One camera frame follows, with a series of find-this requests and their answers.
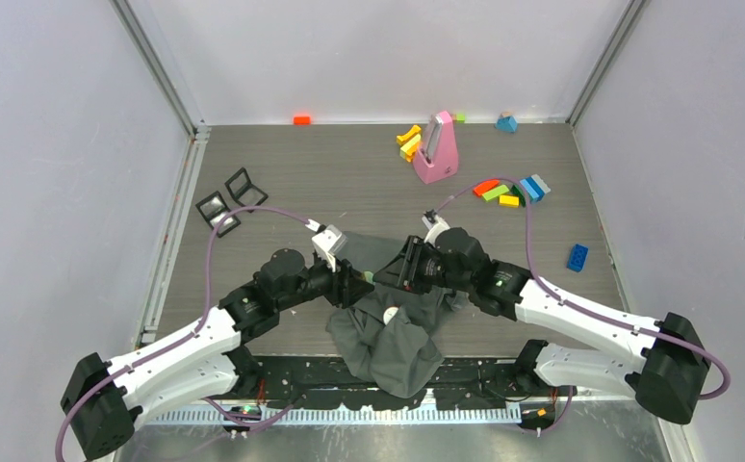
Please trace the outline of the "grey t-shirt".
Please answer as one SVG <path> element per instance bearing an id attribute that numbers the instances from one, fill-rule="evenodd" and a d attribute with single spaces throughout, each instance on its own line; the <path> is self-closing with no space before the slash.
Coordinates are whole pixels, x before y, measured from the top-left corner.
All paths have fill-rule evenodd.
<path id="1" fill-rule="evenodd" d="M 334 312 L 326 332 L 354 377 L 397 398 L 417 394 L 444 361 L 433 335 L 469 304 L 468 295 L 433 288 L 422 295 L 376 284 L 349 308 Z M 383 313 L 399 308 L 384 324 Z"/>

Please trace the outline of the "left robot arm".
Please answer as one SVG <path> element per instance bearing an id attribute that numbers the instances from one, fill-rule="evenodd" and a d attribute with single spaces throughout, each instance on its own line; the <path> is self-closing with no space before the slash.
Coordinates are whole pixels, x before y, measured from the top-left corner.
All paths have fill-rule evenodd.
<path id="1" fill-rule="evenodd" d="M 249 398 L 260 374 L 240 362 L 244 345 L 279 324 L 281 312 L 316 298 L 347 308 L 373 290 L 371 278 L 348 260 L 315 257 L 312 265 L 295 250 L 281 249 L 218 304 L 158 342 L 111 359 L 81 358 L 60 405 L 55 458 L 64 460 L 64 437 L 72 433 L 87 460 L 123 446 L 150 419 L 192 401 L 230 392 Z"/>

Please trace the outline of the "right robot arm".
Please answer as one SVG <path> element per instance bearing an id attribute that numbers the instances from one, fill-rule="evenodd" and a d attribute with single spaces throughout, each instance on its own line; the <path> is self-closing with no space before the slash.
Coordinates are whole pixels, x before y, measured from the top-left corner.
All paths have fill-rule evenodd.
<path id="1" fill-rule="evenodd" d="M 634 398 L 651 414 L 689 424 L 703 397 L 711 362 L 693 323 L 618 311 L 571 294 L 530 270 L 491 258 L 455 227 L 430 241 L 411 236 L 373 275 L 376 283 L 413 294 L 435 288 L 468 296 L 481 312 L 548 328 L 582 349 L 530 340 L 517 358 L 514 382 L 527 395 L 549 385 L 576 386 Z"/>

